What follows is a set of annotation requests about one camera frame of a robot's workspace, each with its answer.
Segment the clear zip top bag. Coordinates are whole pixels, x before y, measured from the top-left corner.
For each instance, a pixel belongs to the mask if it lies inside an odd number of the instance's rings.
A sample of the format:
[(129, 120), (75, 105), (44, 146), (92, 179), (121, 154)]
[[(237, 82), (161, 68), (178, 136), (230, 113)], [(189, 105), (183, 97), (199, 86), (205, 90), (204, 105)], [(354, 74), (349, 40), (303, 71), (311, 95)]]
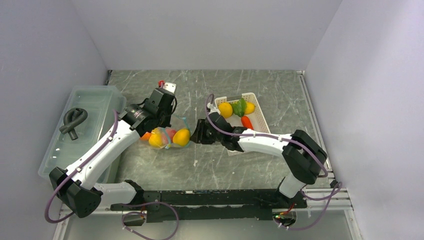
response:
[(172, 116), (171, 126), (157, 127), (146, 132), (140, 141), (153, 149), (187, 148), (190, 144), (191, 129), (185, 116)]

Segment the orange tangerine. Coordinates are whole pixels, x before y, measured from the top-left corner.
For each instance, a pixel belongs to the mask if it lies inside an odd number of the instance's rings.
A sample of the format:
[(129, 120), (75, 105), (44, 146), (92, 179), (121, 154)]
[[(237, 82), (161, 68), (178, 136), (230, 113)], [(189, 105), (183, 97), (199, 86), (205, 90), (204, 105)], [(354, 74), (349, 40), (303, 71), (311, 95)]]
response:
[(140, 139), (142, 141), (148, 141), (150, 139), (151, 135), (152, 134), (150, 132), (146, 132), (143, 136), (140, 137)]

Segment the yellow lemon front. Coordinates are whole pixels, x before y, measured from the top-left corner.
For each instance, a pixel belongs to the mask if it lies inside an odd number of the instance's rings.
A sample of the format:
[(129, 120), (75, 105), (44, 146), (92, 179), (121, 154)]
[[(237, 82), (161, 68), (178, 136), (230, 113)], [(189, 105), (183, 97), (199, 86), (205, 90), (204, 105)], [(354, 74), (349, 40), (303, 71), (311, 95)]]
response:
[(167, 139), (162, 132), (152, 131), (148, 139), (148, 143), (153, 148), (164, 148), (166, 140)]

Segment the pink peach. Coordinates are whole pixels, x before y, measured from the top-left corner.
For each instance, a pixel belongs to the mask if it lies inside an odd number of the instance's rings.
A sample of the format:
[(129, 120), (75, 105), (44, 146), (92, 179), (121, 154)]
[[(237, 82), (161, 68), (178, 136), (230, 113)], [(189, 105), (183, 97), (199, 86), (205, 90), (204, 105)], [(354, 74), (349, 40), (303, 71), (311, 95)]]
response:
[(166, 128), (165, 132), (167, 134), (167, 136), (169, 137), (170, 141), (173, 141), (173, 137), (175, 136), (175, 134), (177, 133), (177, 131), (173, 128)]

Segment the yellow fruit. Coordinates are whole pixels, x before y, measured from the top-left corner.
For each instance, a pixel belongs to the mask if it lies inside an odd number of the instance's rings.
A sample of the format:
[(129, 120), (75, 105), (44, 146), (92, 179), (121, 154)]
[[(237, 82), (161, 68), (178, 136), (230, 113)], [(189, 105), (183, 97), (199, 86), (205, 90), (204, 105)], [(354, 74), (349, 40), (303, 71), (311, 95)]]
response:
[(244, 114), (245, 115), (250, 115), (252, 114), (256, 109), (256, 106), (252, 103), (252, 102), (246, 102), (246, 107), (244, 110)]

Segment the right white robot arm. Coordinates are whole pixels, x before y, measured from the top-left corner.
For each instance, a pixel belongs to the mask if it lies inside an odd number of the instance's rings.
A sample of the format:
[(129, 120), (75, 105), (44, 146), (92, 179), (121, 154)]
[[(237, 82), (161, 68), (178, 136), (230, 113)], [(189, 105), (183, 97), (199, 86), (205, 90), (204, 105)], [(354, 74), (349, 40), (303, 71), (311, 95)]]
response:
[(211, 112), (197, 121), (190, 141), (202, 145), (220, 143), (227, 150), (240, 153), (258, 152), (282, 157), (289, 168), (289, 174), (280, 182), (275, 194), (276, 203), (282, 208), (289, 207), (303, 187), (328, 175), (324, 166), (327, 153), (299, 129), (292, 134), (259, 132), (245, 126), (232, 126), (219, 113)]

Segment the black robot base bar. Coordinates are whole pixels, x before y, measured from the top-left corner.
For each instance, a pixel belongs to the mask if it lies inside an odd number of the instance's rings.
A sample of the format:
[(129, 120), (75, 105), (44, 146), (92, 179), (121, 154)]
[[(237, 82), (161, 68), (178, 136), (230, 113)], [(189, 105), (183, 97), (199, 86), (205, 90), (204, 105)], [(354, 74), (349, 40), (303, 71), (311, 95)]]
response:
[(145, 210), (148, 223), (180, 220), (256, 219), (270, 221), (279, 210), (305, 209), (300, 193), (287, 198), (275, 189), (146, 190), (128, 206), (111, 205), (112, 211)]

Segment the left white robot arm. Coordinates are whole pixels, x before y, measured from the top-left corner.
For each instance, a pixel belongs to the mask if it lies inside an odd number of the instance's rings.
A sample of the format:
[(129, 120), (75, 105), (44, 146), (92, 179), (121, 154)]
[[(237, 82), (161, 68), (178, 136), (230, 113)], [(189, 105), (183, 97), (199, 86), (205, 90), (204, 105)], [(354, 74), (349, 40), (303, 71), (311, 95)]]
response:
[(53, 195), (79, 218), (98, 208), (122, 205), (139, 209), (145, 202), (144, 190), (132, 180), (98, 183), (98, 178), (130, 145), (155, 128), (170, 127), (177, 100), (177, 86), (165, 82), (155, 88), (142, 103), (130, 104), (114, 113), (114, 122), (106, 134), (65, 169), (55, 167), (49, 174)]

